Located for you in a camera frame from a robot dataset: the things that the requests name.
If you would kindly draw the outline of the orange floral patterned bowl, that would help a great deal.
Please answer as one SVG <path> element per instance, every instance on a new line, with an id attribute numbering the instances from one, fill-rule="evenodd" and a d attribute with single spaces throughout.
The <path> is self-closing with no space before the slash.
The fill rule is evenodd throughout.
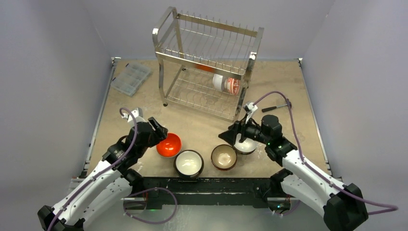
<path id="1" fill-rule="evenodd" d="M 231 95 L 238 95 L 240 88 L 240 80 L 234 78 L 228 78 L 225 81 L 225 88 Z"/>

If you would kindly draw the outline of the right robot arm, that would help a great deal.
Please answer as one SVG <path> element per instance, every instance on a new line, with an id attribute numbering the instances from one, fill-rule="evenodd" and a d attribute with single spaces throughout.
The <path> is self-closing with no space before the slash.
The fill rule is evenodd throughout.
<path id="1" fill-rule="evenodd" d="M 368 219 L 360 188 L 345 185 L 301 157 L 299 149 L 283 136 L 278 117 L 265 115 L 260 124 L 243 118 L 218 137 L 230 145 L 238 138 L 264 144 L 269 159 L 283 168 L 271 177 L 271 192 L 296 197 L 321 215 L 329 230 L 353 231 Z"/>

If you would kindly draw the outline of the stainless steel dish rack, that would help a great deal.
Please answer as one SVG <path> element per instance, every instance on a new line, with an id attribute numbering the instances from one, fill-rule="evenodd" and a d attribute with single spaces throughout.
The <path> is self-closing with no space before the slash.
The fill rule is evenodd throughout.
<path id="1" fill-rule="evenodd" d="M 163 106 L 175 104 L 225 121 L 238 119 L 262 27 L 250 28 L 168 7 L 152 31 Z M 240 80 L 238 95 L 214 88 L 214 74 Z"/>

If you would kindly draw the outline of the brown bowl tan inside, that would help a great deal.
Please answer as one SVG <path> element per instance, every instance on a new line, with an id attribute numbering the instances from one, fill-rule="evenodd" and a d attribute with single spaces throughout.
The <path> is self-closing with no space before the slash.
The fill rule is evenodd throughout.
<path id="1" fill-rule="evenodd" d="M 235 167 L 237 163 L 235 150 L 226 144 L 216 146 L 211 153 L 211 162 L 219 170 L 227 171 Z"/>

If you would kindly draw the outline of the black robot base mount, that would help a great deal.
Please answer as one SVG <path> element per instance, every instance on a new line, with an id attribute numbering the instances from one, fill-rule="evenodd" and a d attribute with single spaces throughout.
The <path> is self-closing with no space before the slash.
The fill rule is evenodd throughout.
<path id="1" fill-rule="evenodd" d="M 162 209 L 164 205 L 230 205 L 290 210 L 295 199 L 284 193 L 275 177 L 212 178 L 144 177 L 121 199 L 134 210 Z"/>

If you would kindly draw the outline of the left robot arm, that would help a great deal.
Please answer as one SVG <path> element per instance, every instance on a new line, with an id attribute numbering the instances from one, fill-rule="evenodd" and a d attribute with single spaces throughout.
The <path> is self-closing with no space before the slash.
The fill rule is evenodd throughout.
<path id="1" fill-rule="evenodd" d="M 131 129 L 111 145 L 94 170 L 64 199 L 38 211 L 45 231 L 83 231 L 101 212 L 123 197 L 147 194 L 144 178 L 131 167 L 147 149 L 167 138 L 153 117 L 129 116 Z"/>

